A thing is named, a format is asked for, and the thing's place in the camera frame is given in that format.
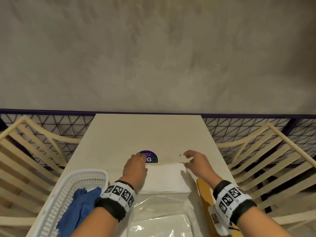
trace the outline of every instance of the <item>white plastic basket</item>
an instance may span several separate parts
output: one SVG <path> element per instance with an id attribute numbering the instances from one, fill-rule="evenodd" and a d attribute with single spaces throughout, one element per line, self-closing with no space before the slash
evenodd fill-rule
<path id="1" fill-rule="evenodd" d="M 34 236 L 57 237 L 57 223 L 72 202 L 74 192 L 82 188 L 90 191 L 100 187 L 103 193 L 108 186 L 108 180 L 108 174 L 104 170 L 83 169 L 69 173 L 56 193 L 53 193 L 53 198 L 43 212 Z"/>

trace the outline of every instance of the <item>tabletop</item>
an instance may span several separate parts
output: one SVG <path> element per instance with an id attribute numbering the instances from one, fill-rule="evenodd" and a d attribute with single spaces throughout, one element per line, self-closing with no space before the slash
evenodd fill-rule
<path id="1" fill-rule="evenodd" d="M 70 172 L 87 168 L 104 169 L 112 183 L 121 177 L 123 167 L 132 154 L 148 150 L 157 156 L 158 163 L 175 163 L 186 162 L 183 152 L 188 149 L 205 154 L 218 175 L 235 183 L 201 116 L 97 114 L 27 237 L 33 236 L 47 203 Z M 209 236 L 197 188 L 193 188 L 192 192 L 190 205 L 194 208 L 201 235 Z"/>

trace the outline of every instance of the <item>black wristband trim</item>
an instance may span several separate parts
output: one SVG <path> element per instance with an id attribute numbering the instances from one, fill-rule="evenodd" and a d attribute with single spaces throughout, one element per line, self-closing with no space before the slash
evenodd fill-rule
<path id="1" fill-rule="evenodd" d="M 217 200 L 218 194 L 227 186 L 231 184 L 228 180 L 222 180 L 213 190 L 213 196 Z"/>
<path id="2" fill-rule="evenodd" d="M 237 225 L 239 218 L 247 212 L 251 207 L 257 206 L 253 200 L 245 200 L 243 203 L 239 204 L 237 208 L 233 211 L 230 221 Z"/>
<path id="3" fill-rule="evenodd" d="M 129 187 L 131 187 L 131 188 L 134 190 L 134 187 L 133 187 L 130 183 L 126 182 L 126 181 L 117 180 L 116 182 L 121 182 L 121 183 L 123 183 L 123 184 L 127 184 Z"/>
<path id="4" fill-rule="evenodd" d="M 115 219 L 119 222 L 125 217 L 126 211 L 123 206 L 121 206 L 115 200 L 109 198 L 98 197 L 94 201 L 94 207 L 103 207 L 106 209 Z"/>

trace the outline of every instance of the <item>blue cloth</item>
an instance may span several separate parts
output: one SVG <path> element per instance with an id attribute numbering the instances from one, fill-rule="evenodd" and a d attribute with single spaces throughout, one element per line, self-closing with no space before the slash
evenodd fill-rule
<path id="1" fill-rule="evenodd" d="M 97 187 L 89 192 L 78 189 L 73 194 L 73 200 L 57 224 L 59 237 L 69 237 L 82 221 L 93 211 L 96 198 L 101 195 Z"/>

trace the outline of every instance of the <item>purple trim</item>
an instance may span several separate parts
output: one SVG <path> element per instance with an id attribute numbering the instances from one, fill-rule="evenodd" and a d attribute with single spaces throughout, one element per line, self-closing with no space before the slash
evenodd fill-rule
<path id="1" fill-rule="evenodd" d="M 200 115 L 202 118 L 285 118 L 285 119 L 316 119 L 316 115 L 294 114 L 212 114 L 212 113 L 156 113 L 156 112 L 117 112 L 117 111 L 50 111 L 0 109 L 0 114 L 21 115 L 61 115 L 61 116 L 94 116 L 96 114 L 154 114 L 154 115 Z"/>

